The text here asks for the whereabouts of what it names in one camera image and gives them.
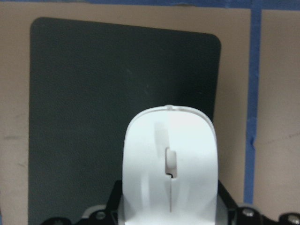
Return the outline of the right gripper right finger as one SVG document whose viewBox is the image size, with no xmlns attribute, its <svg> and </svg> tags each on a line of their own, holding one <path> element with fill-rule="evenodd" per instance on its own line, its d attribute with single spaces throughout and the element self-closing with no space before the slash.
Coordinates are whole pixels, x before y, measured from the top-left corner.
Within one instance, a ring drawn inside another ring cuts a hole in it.
<svg viewBox="0 0 300 225">
<path fill-rule="evenodd" d="M 237 203 L 229 194 L 221 181 L 218 181 L 217 191 L 217 225 L 233 225 Z"/>
</svg>

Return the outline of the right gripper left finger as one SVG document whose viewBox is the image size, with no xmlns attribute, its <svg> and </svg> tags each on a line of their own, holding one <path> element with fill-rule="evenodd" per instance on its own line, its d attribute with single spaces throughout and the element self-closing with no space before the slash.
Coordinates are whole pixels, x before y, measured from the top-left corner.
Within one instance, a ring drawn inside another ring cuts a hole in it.
<svg viewBox="0 0 300 225">
<path fill-rule="evenodd" d="M 107 225 L 123 224 L 122 181 L 117 180 L 106 205 Z"/>
</svg>

